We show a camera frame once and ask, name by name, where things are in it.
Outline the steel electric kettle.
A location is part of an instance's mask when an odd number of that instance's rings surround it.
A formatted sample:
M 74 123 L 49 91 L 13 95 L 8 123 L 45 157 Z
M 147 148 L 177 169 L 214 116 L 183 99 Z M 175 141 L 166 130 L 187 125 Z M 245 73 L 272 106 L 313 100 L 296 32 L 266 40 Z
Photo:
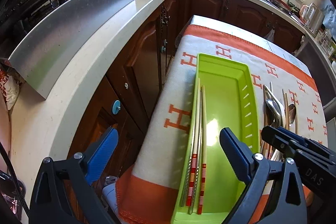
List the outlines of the steel electric kettle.
M 325 17 L 323 12 L 314 3 L 311 3 L 301 7 L 299 16 L 304 22 L 305 29 L 315 38 Z

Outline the white plastic bag on cabinet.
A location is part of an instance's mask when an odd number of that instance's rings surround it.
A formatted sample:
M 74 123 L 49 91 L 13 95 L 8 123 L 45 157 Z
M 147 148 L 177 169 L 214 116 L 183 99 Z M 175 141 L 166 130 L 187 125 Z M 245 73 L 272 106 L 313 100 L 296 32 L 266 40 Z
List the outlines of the white plastic bag on cabinet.
M 266 36 L 264 36 L 264 39 L 268 40 L 269 42 L 274 42 L 274 33 L 275 30 L 272 28 L 270 32 L 268 32 Z

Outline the brown bamboo chopstick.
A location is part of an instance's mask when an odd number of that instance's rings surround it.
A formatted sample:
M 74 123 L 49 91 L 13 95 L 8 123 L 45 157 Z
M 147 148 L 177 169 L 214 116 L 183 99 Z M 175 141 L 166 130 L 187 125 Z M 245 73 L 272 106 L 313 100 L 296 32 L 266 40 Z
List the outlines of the brown bamboo chopstick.
M 285 109 L 285 129 L 289 129 L 289 110 L 288 110 L 288 96 L 284 89 L 282 90 L 284 99 L 284 109 Z

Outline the green plastic utensil tray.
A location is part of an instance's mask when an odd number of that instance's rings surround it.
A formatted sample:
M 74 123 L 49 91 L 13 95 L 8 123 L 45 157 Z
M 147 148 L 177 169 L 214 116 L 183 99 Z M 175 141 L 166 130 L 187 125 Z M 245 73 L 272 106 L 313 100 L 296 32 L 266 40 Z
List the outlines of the green plastic utensil tray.
M 193 77 L 190 137 L 171 223 L 223 223 L 245 183 L 231 165 L 237 143 L 259 152 L 248 65 L 200 53 Z

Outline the white ceramic soup spoon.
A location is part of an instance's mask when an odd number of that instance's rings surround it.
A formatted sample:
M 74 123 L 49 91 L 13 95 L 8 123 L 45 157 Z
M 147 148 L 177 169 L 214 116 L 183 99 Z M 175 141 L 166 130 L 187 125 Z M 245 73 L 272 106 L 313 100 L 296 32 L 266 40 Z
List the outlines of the white ceramic soup spoon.
M 281 118 L 284 121 L 285 120 L 285 108 L 283 104 L 275 97 L 275 95 L 271 92 L 270 88 L 268 88 L 266 85 L 263 85 L 263 89 L 266 92 L 266 97 L 276 102 L 276 105 L 280 109 Z

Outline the steel splash guard panel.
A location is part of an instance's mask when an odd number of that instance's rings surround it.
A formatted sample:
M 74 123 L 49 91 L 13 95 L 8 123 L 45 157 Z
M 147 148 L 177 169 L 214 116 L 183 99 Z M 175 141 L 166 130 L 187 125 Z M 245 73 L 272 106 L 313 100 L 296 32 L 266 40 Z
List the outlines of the steel splash guard panel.
M 84 43 L 134 0 L 69 0 L 39 22 L 7 58 L 9 67 L 47 98 Z

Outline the orange beige H-pattern cloth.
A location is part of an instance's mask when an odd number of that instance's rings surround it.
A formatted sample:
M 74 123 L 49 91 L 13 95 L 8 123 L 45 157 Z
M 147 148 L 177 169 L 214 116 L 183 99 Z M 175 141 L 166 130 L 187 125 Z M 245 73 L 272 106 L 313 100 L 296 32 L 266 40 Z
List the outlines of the orange beige H-pattern cloth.
M 195 122 L 195 81 L 206 94 L 206 184 L 201 214 L 180 206 Z M 135 165 L 116 183 L 118 215 L 126 223 L 221 223 L 244 189 L 219 143 L 228 127 L 252 152 L 260 150 L 263 87 L 273 84 L 297 105 L 299 134 L 327 144 L 321 97 L 306 66 L 199 25 L 187 27 Z

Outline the large steel tablespoon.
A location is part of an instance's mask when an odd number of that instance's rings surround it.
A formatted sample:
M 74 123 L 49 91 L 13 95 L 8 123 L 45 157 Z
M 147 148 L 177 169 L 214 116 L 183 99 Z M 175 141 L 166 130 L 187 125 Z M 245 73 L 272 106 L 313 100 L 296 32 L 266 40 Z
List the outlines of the large steel tablespoon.
M 288 106 L 288 126 L 290 127 L 296 118 L 297 110 L 295 104 L 290 104 Z

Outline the large steel ladle spoon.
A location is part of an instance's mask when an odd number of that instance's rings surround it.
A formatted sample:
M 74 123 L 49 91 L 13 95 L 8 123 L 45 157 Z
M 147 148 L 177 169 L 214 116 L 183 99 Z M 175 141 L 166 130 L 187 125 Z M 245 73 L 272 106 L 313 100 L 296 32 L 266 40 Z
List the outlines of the large steel ladle spoon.
M 277 102 L 273 99 L 265 100 L 266 111 L 268 113 L 268 119 L 270 120 L 270 126 L 278 128 L 282 125 L 281 109 Z M 276 160 L 276 153 L 271 145 L 269 145 L 268 159 Z

